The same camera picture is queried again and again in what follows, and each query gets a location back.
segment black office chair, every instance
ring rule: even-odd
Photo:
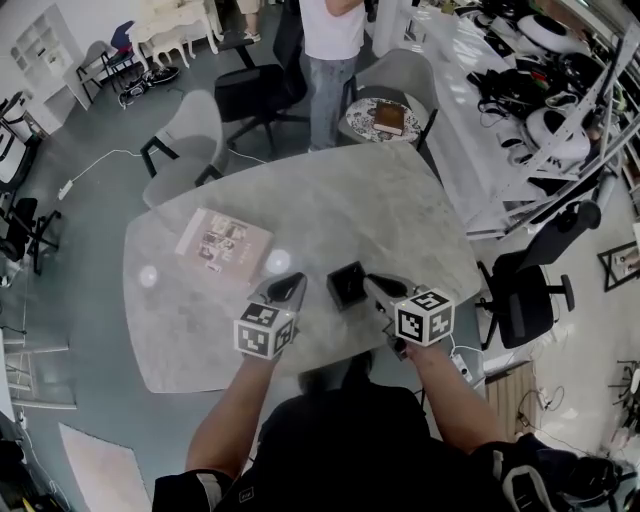
[[[248,124],[227,138],[230,148],[234,148],[234,142],[239,137],[263,125],[271,153],[275,156],[276,146],[271,123],[276,120],[309,122],[308,117],[278,113],[291,108],[307,94],[307,83],[300,68],[302,38],[300,4],[298,0],[288,0],[282,8],[273,44],[273,53],[280,65],[248,65],[247,69],[227,73],[216,80],[215,98],[222,121],[229,123],[253,117]]]
[[[575,299],[569,276],[562,285],[547,284],[541,265],[550,265],[587,229],[600,225],[601,213],[593,201],[572,203],[550,220],[523,251],[503,254],[493,275],[479,262],[493,300],[481,300],[476,307],[492,313],[491,326],[482,350],[487,350],[500,327],[505,348],[515,348],[542,336],[553,327],[551,295],[564,295],[572,311]]]
[[[23,198],[14,206],[10,206],[7,212],[0,209],[0,216],[9,224],[7,235],[0,238],[0,252],[9,260],[18,262],[24,258],[25,253],[33,256],[33,271],[40,275],[42,269],[38,265],[40,254],[40,244],[46,244],[53,250],[58,250],[58,245],[43,238],[51,221],[59,219],[61,214],[54,210],[48,217],[39,217],[33,220],[38,200],[34,198]]]

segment book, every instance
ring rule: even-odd
[[[402,135],[404,131],[404,108],[402,105],[379,101],[376,115],[373,118],[373,128],[393,135]]]
[[[249,284],[264,263],[273,233],[206,208],[198,208],[176,254],[213,275]]]

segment shoe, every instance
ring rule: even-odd
[[[252,34],[251,32],[249,32],[248,30],[244,31],[244,38],[245,39],[252,39],[254,43],[258,43],[262,40],[262,36],[260,35],[259,32]]]

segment white wall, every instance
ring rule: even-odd
[[[94,41],[109,43],[116,27],[139,12],[137,0],[8,0],[0,8],[0,55],[9,55],[18,36],[54,3],[83,53]],[[0,101],[25,87],[13,60],[0,58]]]

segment gray table top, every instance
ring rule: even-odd
[[[327,274],[349,263],[359,260],[367,272],[438,287],[457,304],[480,289],[464,227],[409,144],[363,144],[260,165],[188,192],[129,224],[126,314],[140,371],[153,392],[224,389],[242,359],[233,349],[233,320],[246,308],[251,289],[225,289],[174,252],[198,207],[273,232],[274,248],[291,255],[290,270],[307,275],[300,333],[278,364],[284,375],[385,343],[380,332],[385,319],[370,304],[338,313],[329,296]],[[157,281],[145,287],[140,276],[149,266]]]

